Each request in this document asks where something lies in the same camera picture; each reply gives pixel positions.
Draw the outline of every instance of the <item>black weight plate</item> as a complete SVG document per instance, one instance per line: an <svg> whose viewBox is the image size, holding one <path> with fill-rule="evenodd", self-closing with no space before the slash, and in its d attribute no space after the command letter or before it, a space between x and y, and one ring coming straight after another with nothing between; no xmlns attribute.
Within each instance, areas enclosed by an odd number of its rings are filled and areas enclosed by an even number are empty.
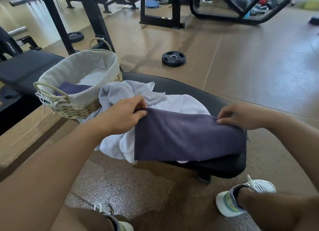
<svg viewBox="0 0 319 231"><path fill-rule="evenodd" d="M84 39L84 35L81 32L68 33L71 43L77 43Z"/></svg>
<svg viewBox="0 0 319 231"><path fill-rule="evenodd" d="M179 51L168 51L162 55L162 63L169 67L182 66L186 63L186 56Z"/></svg>

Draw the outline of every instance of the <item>white sneaker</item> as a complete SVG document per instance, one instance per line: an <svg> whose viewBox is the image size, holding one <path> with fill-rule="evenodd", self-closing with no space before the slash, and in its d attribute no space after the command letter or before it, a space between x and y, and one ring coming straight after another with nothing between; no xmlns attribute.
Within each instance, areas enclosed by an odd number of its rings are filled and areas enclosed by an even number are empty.
<svg viewBox="0 0 319 231"><path fill-rule="evenodd" d="M94 204L94 211L97 211L97 207L98 206L98 210L100 213L103 213L104 216L108 217L109 219L112 220L112 223L116 223L117 229L115 231L134 231L133 226L130 225L127 222L122 222L122 221L117 221L117 219L115 217L113 217L112 215L109 215L107 213L105 213L102 210L102 205L101 203L95 203Z"/></svg>
<svg viewBox="0 0 319 231"><path fill-rule="evenodd" d="M258 193L276 192L275 186L269 181L252 180L249 175L247 175L247 177L248 181L245 184L236 185L229 191L223 191L217 195L216 205L218 210L225 217L235 217L246 212L237 204L233 195L234 191L239 188L248 187Z"/></svg>

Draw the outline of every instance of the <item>left hand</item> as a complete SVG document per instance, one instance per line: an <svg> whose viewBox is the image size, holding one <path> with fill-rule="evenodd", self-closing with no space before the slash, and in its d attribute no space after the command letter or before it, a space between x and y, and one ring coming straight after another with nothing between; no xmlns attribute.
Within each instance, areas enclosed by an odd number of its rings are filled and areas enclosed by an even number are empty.
<svg viewBox="0 0 319 231"><path fill-rule="evenodd" d="M138 95L132 98L120 100L105 112L85 122L97 129L102 138L113 134L123 134L130 131L138 121L147 115L147 111L133 113L136 108L146 108L143 96Z"/></svg>

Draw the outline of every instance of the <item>white towel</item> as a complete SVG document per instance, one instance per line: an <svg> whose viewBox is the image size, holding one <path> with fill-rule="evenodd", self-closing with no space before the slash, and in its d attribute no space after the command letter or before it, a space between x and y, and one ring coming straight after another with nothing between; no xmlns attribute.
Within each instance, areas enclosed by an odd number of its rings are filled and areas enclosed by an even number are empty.
<svg viewBox="0 0 319 231"><path fill-rule="evenodd" d="M144 96L148 107L179 113L209 115L204 105L192 96L165 95L165 93L152 92L154 85L153 82L145 84L130 80L105 84L99 93L102 108L92 113L86 120L107 110L121 99L139 94ZM136 163L137 161L134 160L134 139L135 129L132 128L127 133L104 138L96 150L100 149L104 154L112 158L126 159L130 163Z"/></svg>

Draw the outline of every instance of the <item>basket handle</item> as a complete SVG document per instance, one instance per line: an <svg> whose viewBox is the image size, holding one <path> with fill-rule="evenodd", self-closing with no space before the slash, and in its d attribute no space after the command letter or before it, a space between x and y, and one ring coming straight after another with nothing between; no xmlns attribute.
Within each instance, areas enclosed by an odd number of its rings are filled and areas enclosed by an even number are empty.
<svg viewBox="0 0 319 231"><path fill-rule="evenodd" d="M108 48L110 49L110 50L108 50L108 51L113 52L113 50L112 50L111 46L109 45L109 43L108 43L105 39L103 39L103 38L94 38L94 39L92 39L91 42L90 42L90 44L89 44L89 48L90 48L90 49L91 49L91 44L92 44L92 42L93 42L94 40L101 40L101 41L104 42L104 43L108 46Z"/></svg>
<svg viewBox="0 0 319 231"><path fill-rule="evenodd" d="M50 89L52 89L52 90L54 90L54 91L57 91L57 92L61 93L63 96L66 96L66 98L69 98L69 95L66 94L65 92L61 91L59 88L56 88L56 87L50 86L50 85L48 85L48 84L46 84L46 83L42 83L42 82L38 82L38 81L37 81L37 82L33 83L33 86L34 86L38 91L41 91L41 89L38 87L38 85L46 86L46 87L48 87L48 88L50 88Z"/></svg>

